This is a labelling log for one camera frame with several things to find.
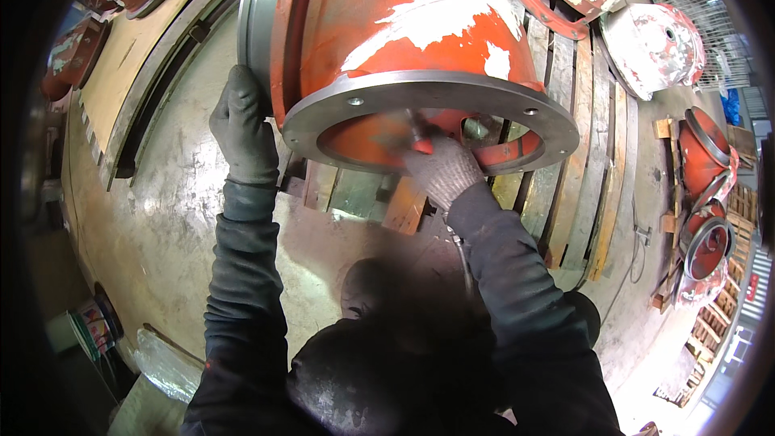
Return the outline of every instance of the paint can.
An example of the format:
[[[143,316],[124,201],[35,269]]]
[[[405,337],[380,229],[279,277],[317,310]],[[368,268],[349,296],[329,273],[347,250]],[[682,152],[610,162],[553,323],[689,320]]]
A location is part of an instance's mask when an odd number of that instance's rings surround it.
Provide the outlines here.
[[[92,361],[99,360],[124,334],[113,305],[103,294],[66,313],[78,343]]]

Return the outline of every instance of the wooden crate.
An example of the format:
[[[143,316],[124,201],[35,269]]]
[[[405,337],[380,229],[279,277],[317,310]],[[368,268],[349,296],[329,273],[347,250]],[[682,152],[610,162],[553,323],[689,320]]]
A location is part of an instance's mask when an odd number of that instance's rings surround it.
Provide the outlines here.
[[[689,377],[681,397],[671,401],[679,407],[687,404],[702,382],[706,369],[717,357],[722,356],[720,350],[722,342],[729,336],[729,327],[739,309],[740,285],[746,275],[746,266],[751,255],[754,226],[749,220],[732,212],[727,213],[727,220],[734,228],[735,236],[740,242],[735,245],[735,250],[729,257],[729,275],[724,288],[710,305],[700,309],[687,340],[687,347],[697,357],[698,368]]]
[[[727,210],[738,214],[756,227],[759,217],[756,201],[756,191],[737,183],[727,197]]]

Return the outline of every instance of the worker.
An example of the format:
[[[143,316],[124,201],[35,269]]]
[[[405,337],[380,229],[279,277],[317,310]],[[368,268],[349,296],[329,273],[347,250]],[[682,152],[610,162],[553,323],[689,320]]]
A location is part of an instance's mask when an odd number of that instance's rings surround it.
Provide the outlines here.
[[[576,308],[581,295],[569,302],[554,286],[519,215],[500,208],[470,150],[439,135],[432,155],[409,152],[405,163],[464,239],[490,318],[487,356],[429,352],[380,316],[379,293],[350,293],[344,310],[355,316],[310,338],[289,373],[269,112],[249,69],[234,66],[210,118],[229,169],[205,313],[205,369],[182,434],[620,434],[591,349],[599,317],[588,321]],[[361,280],[391,276],[373,261],[350,271]],[[367,291],[367,284],[350,286]],[[480,379],[466,368],[476,373],[488,364],[502,402],[474,397],[480,387],[459,383]],[[516,425],[494,413],[504,403]]]

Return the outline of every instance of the gray knitted glove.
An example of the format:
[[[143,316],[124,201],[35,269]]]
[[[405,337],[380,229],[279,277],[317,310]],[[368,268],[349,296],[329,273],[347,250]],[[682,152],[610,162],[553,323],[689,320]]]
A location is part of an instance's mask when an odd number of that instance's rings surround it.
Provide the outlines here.
[[[463,190],[483,182],[484,176],[471,150],[457,141],[434,131],[431,142],[432,155],[411,150],[404,155],[404,162],[431,201],[446,212]]]
[[[210,115],[210,131],[228,162],[227,179],[246,184],[277,182],[277,149],[270,112],[253,73],[233,66],[216,109]]]

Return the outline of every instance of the concrete floor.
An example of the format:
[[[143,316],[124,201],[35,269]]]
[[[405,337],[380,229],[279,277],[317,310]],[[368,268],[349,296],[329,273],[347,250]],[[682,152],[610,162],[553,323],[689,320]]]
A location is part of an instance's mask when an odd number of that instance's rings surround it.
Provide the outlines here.
[[[208,131],[208,117],[228,69],[237,61],[236,36],[234,14],[202,48],[165,110],[157,115],[131,187],[117,179],[110,193],[103,191],[78,120],[80,112],[71,112],[63,167],[71,237],[88,281],[104,286],[130,343],[137,328],[148,323],[192,354],[204,356],[202,314],[227,171]],[[667,209],[669,182],[665,145],[654,139],[651,121],[679,117],[691,105],[724,124],[715,94],[698,96],[689,88],[676,88],[639,104],[635,204],[639,223],[654,229],[643,275],[637,283],[630,280],[640,271],[643,258],[636,260],[633,274],[627,273],[634,234],[632,222],[622,222],[614,236],[608,277],[581,290],[604,318],[595,351],[625,434],[658,419],[657,413],[670,418],[672,408],[677,410],[651,394],[661,380],[660,367],[677,357],[696,313],[670,308],[659,315],[649,308],[649,297],[666,265],[667,240],[658,232],[658,221]],[[284,193],[278,195],[274,217],[281,226],[276,265],[285,283],[281,302],[288,323],[289,358],[319,328],[339,318],[342,279],[358,259],[390,252],[411,260],[408,264],[422,273],[435,273],[412,287],[418,293],[462,294],[457,254],[443,236],[407,237],[373,224],[334,220]],[[563,289],[576,281],[573,273],[556,273],[557,285]],[[427,307],[436,309],[441,311],[433,304]]]

